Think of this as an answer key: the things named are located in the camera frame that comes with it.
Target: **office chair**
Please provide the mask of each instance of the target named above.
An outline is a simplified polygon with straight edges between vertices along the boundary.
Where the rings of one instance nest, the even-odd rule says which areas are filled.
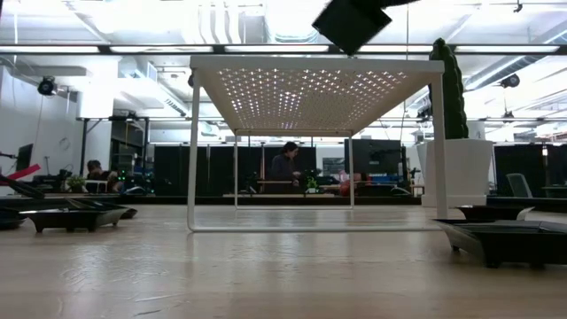
[[[508,178],[508,183],[512,188],[512,193],[514,197],[517,198],[533,198],[532,191],[528,186],[528,182],[525,180],[524,174],[512,173],[506,174]]]

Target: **white planter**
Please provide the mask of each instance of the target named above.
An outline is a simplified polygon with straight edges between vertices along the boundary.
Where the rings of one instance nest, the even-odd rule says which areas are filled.
[[[447,204],[486,205],[488,169],[493,153],[493,142],[478,139],[445,141],[447,177]],[[436,206],[435,141],[417,146],[419,163],[425,180],[422,206]]]

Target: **ceiling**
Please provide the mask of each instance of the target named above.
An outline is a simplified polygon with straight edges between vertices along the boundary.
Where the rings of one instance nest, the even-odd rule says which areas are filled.
[[[193,43],[330,43],[310,27],[325,0],[4,0],[0,19],[0,43],[91,43],[91,44],[193,44]],[[524,9],[514,12],[517,1],[505,0],[422,0],[409,6],[393,7],[386,13],[393,19],[371,43],[432,43],[444,37],[449,43],[537,44],[549,43],[567,30],[567,2],[557,0],[522,1]],[[361,58],[422,59],[425,56],[364,56]],[[458,56],[463,79],[476,79],[508,64],[513,58],[501,56]],[[83,66],[96,72],[100,63],[115,63],[120,57],[19,57],[19,62],[35,66]],[[190,108],[190,57],[139,56],[139,65],[151,63],[158,82],[168,94]],[[513,71],[520,77],[517,88],[502,89],[492,84],[465,93],[470,118],[500,117],[505,106],[519,118],[567,117],[565,83],[567,57],[546,57],[523,64]],[[77,89],[85,85],[76,84]],[[405,105],[385,117],[416,117],[427,106],[424,88]],[[117,92],[115,107],[137,108],[142,98]],[[204,115],[218,116],[214,106],[204,101]],[[385,127],[396,128],[389,121]],[[416,130],[415,121],[404,127]],[[504,125],[491,123],[499,131],[534,135],[541,123]],[[552,125],[562,131],[562,123]]]

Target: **white table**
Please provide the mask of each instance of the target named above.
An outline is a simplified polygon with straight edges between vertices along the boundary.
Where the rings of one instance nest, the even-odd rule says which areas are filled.
[[[438,218],[447,217],[443,62],[365,58],[281,58],[193,56],[193,103],[189,160],[187,225],[193,231],[300,231],[290,228],[200,228],[195,225],[199,90],[204,88],[235,136],[352,136],[431,84]],[[237,159],[237,142],[235,143]],[[350,172],[353,153],[350,152]],[[238,164],[235,162],[235,194]],[[350,206],[354,206],[353,178]],[[235,208],[238,196],[235,196]],[[273,207],[255,207],[274,209]],[[301,207],[278,207],[301,209]],[[348,227],[317,228],[348,231]]]

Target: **duct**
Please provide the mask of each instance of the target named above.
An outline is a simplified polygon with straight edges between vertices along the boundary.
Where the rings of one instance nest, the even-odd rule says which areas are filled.
[[[567,44],[567,21],[559,24],[533,41],[545,44]],[[530,66],[545,56],[506,57],[482,72],[471,76],[465,83],[466,90],[481,89]]]

